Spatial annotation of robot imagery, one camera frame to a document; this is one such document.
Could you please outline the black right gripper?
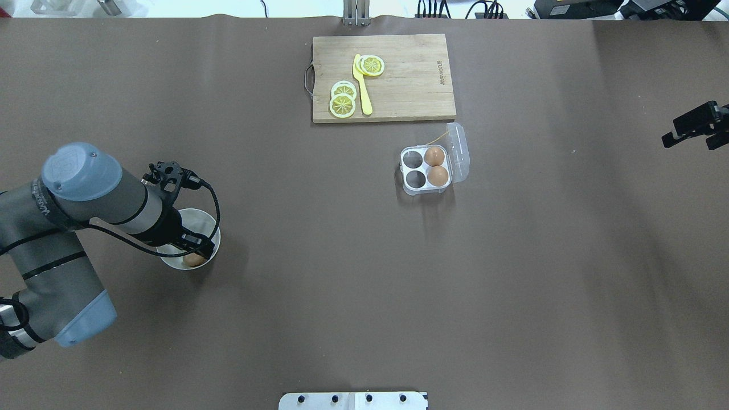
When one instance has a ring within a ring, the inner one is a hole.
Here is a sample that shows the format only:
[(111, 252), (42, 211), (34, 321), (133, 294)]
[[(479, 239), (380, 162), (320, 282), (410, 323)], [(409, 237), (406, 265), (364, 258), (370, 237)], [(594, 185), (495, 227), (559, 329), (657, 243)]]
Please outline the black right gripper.
[(664, 148), (671, 148), (684, 140), (698, 136), (706, 138), (708, 150), (717, 150), (729, 144), (727, 130), (728, 106), (706, 101), (673, 120), (674, 132), (662, 135)]

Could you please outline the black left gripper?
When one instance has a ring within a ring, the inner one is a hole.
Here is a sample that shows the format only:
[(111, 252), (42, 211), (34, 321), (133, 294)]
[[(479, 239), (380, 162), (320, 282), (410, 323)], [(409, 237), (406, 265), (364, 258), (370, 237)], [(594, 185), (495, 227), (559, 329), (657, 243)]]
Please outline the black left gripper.
[(149, 245), (160, 247), (175, 241), (183, 252), (192, 252), (203, 259), (210, 259), (215, 251), (213, 239), (185, 228), (178, 210), (163, 208), (159, 219), (149, 228)]

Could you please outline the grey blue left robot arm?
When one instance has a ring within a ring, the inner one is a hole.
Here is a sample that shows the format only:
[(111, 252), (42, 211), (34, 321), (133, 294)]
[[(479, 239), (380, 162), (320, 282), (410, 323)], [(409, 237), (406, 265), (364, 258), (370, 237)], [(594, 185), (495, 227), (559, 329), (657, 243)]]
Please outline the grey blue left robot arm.
[(112, 299), (77, 236), (104, 232), (147, 254), (177, 249), (176, 259), (211, 259), (219, 230), (184, 225), (174, 207), (181, 189), (212, 185), (177, 162), (149, 165), (137, 178), (113, 156), (86, 142), (71, 142), (49, 156), (39, 176), (2, 192), (2, 254), (11, 257), (25, 288), (2, 298), (2, 360), (13, 360), (49, 340), (73, 347), (106, 330), (117, 318)]

